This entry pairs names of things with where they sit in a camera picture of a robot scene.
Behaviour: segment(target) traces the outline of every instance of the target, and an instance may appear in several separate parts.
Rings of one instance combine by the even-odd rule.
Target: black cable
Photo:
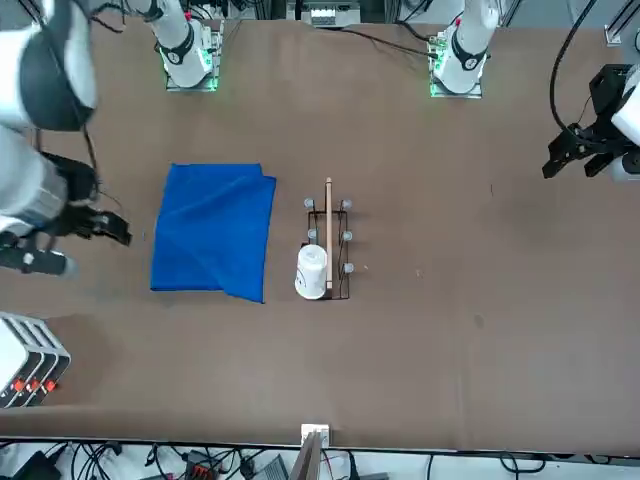
[[[349,480],[360,480],[356,459],[353,453],[351,453],[351,450],[347,450],[347,454],[349,455]]]
[[[593,458],[593,455],[585,455],[584,458],[589,460],[594,465],[609,465],[611,463],[611,458],[612,457],[610,457],[608,455],[599,455],[599,456],[604,456],[606,458],[606,461],[604,461],[604,462],[596,462],[596,460]]]
[[[77,480],[76,477],[76,458],[78,457],[78,451],[80,450],[80,445],[76,447],[73,452],[73,457],[71,457],[71,480]]]
[[[435,457],[435,455],[431,455],[429,457],[429,464],[427,465],[427,478],[425,480],[431,480],[431,466],[433,465],[433,457]]]
[[[374,36],[368,35],[366,33],[358,32],[356,30],[349,30],[348,28],[343,28],[341,30],[335,30],[335,31],[344,32],[344,33],[352,33],[353,35],[358,35],[359,37],[362,37],[362,38],[368,38],[369,40],[373,40],[374,42],[382,43],[384,45],[387,45],[389,47],[395,48],[396,50],[400,50],[402,52],[413,53],[413,54],[422,55],[422,56],[425,56],[425,57],[437,58],[437,55],[435,53],[429,53],[429,52],[424,52],[422,50],[417,50],[415,48],[405,47],[403,45],[399,45],[397,43],[393,43],[393,42],[390,42],[388,40],[384,40],[382,38],[374,37]]]
[[[196,10],[196,12],[200,13],[201,15],[202,15],[201,12],[204,12],[207,14],[210,20],[213,20],[213,16],[204,7],[201,7],[200,5],[191,5],[191,11],[193,11],[194,8],[198,9]]]
[[[101,447],[99,447],[97,452],[93,450],[93,447],[91,445],[89,445],[89,450],[91,450],[91,452],[95,455],[94,471],[95,467],[97,467],[98,472],[100,472],[100,478],[102,480],[111,480],[111,477],[109,477],[107,472],[105,472],[102,468],[102,465],[100,465],[100,459],[107,451],[106,445],[102,445]]]
[[[509,458],[509,460],[511,460],[513,462],[513,467],[510,467],[509,465],[507,465],[504,461],[505,457]],[[502,467],[509,473],[513,473],[516,476],[516,480],[519,479],[521,474],[525,474],[525,475],[531,475],[531,474],[535,474],[535,473],[540,473],[542,470],[545,469],[545,467],[547,466],[547,461],[544,458],[534,458],[532,460],[540,460],[540,465],[537,466],[536,468],[520,468],[518,466],[518,461],[516,460],[516,457],[510,453],[510,452],[501,452],[500,456],[498,457],[498,459],[500,460],[500,464],[502,465]]]
[[[100,17],[93,16],[93,17],[91,17],[91,21],[92,21],[92,22],[96,22],[98,25],[100,25],[101,27],[106,28],[106,29],[107,29],[107,30],[109,30],[110,32],[117,33],[117,34],[120,34],[120,33],[123,33],[123,32],[124,32],[124,30],[122,30],[122,29],[120,29],[120,28],[112,27],[111,25],[109,25],[109,24],[108,24],[107,22],[105,22],[104,20],[101,20],[101,19],[100,19]]]
[[[582,120],[582,117],[584,117],[584,113],[587,111],[587,105],[589,105],[589,100],[591,100],[591,95],[589,95],[589,98],[587,98],[587,101],[584,102],[584,107],[582,107],[582,113],[580,114],[580,118],[578,118],[576,123],[580,123],[580,121]]]
[[[253,455],[250,455],[246,458],[241,458],[240,459],[240,466],[238,468],[236,468],[233,472],[231,472],[227,477],[225,477],[225,480],[231,480],[231,478],[240,471],[240,469],[242,468],[243,463],[249,462],[251,460],[253,460],[254,458],[256,458],[258,455],[260,455],[261,453],[266,452],[266,449],[262,449],[259,450],[257,453],[254,453]]]
[[[463,10],[463,11],[461,11],[461,12],[460,12],[458,15],[456,15],[455,17],[453,17],[453,20],[451,20],[451,23],[449,24],[449,26],[453,25],[453,24],[456,22],[456,20],[457,20],[457,19],[459,19],[459,18],[462,16],[462,14],[463,14],[463,13],[464,13],[464,10]]]
[[[411,13],[406,16],[403,22],[408,22],[416,14],[416,12],[420,10],[422,7],[424,7],[424,10],[422,11],[422,13],[426,12],[427,10],[429,10],[429,7],[431,6],[432,3],[433,3],[433,0],[422,0],[418,5],[416,5],[416,7],[411,11]]]
[[[56,443],[53,447],[49,448],[46,452],[44,452],[44,455],[47,456],[47,455],[49,455],[49,453],[51,453],[51,451],[54,448],[60,447],[58,450],[53,452],[50,457],[48,457],[49,461],[51,461],[51,463],[53,463],[55,465],[56,463],[58,463],[58,460],[60,459],[60,456],[67,449],[68,446],[69,446],[69,442]]]
[[[609,148],[612,148],[612,146],[622,147],[628,142],[626,139],[621,140],[620,142],[607,142],[606,139],[601,139],[600,141],[587,140],[586,138],[583,138],[580,135],[581,132],[576,133],[564,124],[564,122],[560,118],[560,115],[558,114],[558,109],[556,107],[556,80],[558,78],[558,69],[560,68],[560,63],[562,62],[562,59],[567,53],[569,45],[571,44],[573,37],[578,31],[578,28],[580,28],[580,25],[582,25],[582,22],[587,17],[587,15],[589,14],[593,6],[597,3],[597,1],[598,0],[589,0],[589,3],[587,4],[587,6],[584,7],[584,10],[580,14],[576,22],[573,24],[573,26],[571,27],[571,30],[569,31],[569,35],[567,35],[567,38],[562,44],[562,47],[560,47],[560,51],[558,52],[556,61],[553,64],[553,69],[551,70],[551,79],[549,80],[549,104],[551,106],[551,115],[553,115],[553,119],[563,131],[569,133],[574,138],[574,140],[580,145],[586,145],[595,149],[599,148],[600,150],[602,150],[602,147],[609,147]]]
[[[396,22],[396,23],[397,23],[398,25],[400,25],[400,26],[402,26],[402,27],[406,28],[406,29],[409,31],[409,33],[410,33],[411,35],[413,35],[414,37],[416,37],[418,40],[422,40],[423,42],[428,42],[429,40],[431,40],[431,36],[430,36],[430,35],[427,35],[427,36],[425,36],[425,35],[420,35],[418,32],[416,32],[416,30],[415,30],[411,25],[409,25],[409,24],[406,22],[406,20],[400,20],[400,21],[398,21],[398,22]]]
[[[44,23],[44,20],[42,19],[42,15],[34,14],[29,9],[29,7],[25,5],[23,0],[17,0],[17,2],[20,4],[22,9],[27,13],[27,15],[29,15],[35,22],[38,23],[38,25],[40,26],[40,30],[42,31],[43,35],[45,35],[45,37],[47,38],[47,42],[49,43],[49,51],[51,52],[51,56],[54,60],[54,64],[56,65],[56,69],[58,70],[57,73],[59,77],[62,79],[62,81],[64,82],[67,92],[69,94],[69,98],[71,99],[71,107],[76,117],[76,122],[79,125],[82,124],[82,127],[81,127],[82,135],[84,136],[85,143],[87,144],[87,151],[89,152],[91,167],[94,170],[95,190],[92,192],[91,197],[89,199],[92,202],[95,202],[98,198],[98,193],[100,191],[100,174],[98,172],[98,162],[96,161],[96,158],[95,158],[95,150],[93,148],[93,143],[91,142],[91,137],[89,136],[89,132],[87,131],[87,127],[81,121],[80,109],[79,109],[80,107],[76,103],[76,96],[75,96],[75,93],[73,92],[71,81],[69,80],[69,77],[65,72],[64,64],[62,63],[62,60],[60,59],[58,52],[56,51],[56,48],[55,48],[56,44],[53,40],[53,34],[49,30],[49,27]],[[37,7],[35,6],[32,0],[27,0],[27,2],[32,6],[32,8],[37,10]]]

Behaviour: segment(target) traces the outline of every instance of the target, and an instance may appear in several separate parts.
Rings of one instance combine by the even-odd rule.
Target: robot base
[[[220,83],[220,58],[222,57],[222,39],[224,33],[224,20],[220,20],[218,28],[211,26],[202,28],[202,44],[200,50],[202,62],[211,65],[211,72],[195,86],[184,88],[178,86],[166,73],[165,68],[165,88],[167,92],[215,92]]]
[[[439,66],[439,62],[442,61],[442,57],[447,52],[447,41],[444,39],[444,32],[428,43],[428,51],[438,56],[437,59],[429,58],[429,94],[431,97],[482,98],[482,78],[467,93],[453,93],[434,75],[433,71]]]

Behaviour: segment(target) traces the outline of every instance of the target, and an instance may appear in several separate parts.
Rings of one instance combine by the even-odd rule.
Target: electronic device
[[[318,28],[342,28],[360,23],[358,0],[288,0],[287,19]]]

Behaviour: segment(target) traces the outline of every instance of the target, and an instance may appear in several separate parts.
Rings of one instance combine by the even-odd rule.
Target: metal bracket
[[[312,433],[319,433],[321,440],[321,447],[323,449],[329,448],[329,425],[317,424],[317,423],[303,423],[300,427],[300,444],[304,445],[305,440]]]
[[[622,45],[620,35],[638,11],[640,11],[640,0],[627,0],[622,8],[613,16],[611,22],[604,26],[604,38],[607,41],[608,47],[619,47]]]
[[[609,25],[604,26],[604,38],[607,41],[607,47],[619,47],[622,45],[620,33],[614,35]]]

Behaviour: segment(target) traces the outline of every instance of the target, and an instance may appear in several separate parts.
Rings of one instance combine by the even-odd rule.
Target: floor
[[[0,452],[0,475],[10,476],[37,450],[46,452],[55,444],[21,444],[14,445]],[[57,467],[61,471],[62,480],[71,478],[71,460],[75,449],[68,448],[60,457]],[[188,452],[191,447],[181,447],[179,451]],[[112,480],[142,480],[155,478],[159,474],[156,465],[145,467],[149,446],[124,446],[119,457],[105,457],[101,466]],[[223,449],[210,449],[212,455]],[[243,454],[251,455],[257,452],[251,448],[243,449]],[[276,455],[280,454],[289,472],[293,467],[297,453],[295,451],[267,450],[256,457],[256,470],[267,465]],[[345,452],[327,450],[331,463],[331,472],[323,462],[319,480],[336,480],[349,475],[349,461]],[[354,454],[358,473],[361,476],[386,473],[390,480],[427,480],[428,454],[411,453],[358,453]],[[87,456],[80,450],[76,459],[76,475],[84,464]],[[165,474],[174,473],[176,477],[184,470],[184,463],[170,449],[159,450],[160,466]],[[521,469],[532,469],[540,465],[534,461],[518,461]],[[592,465],[586,463],[549,462],[544,470],[535,475],[522,475],[529,480],[635,480],[638,478],[640,467],[621,467],[614,465]],[[236,474],[235,480],[242,479]],[[432,480],[514,480],[514,475],[507,472],[499,460],[492,458],[445,457],[436,456],[432,462],[430,478]],[[221,475],[219,480],[229,480],[227,475]]]

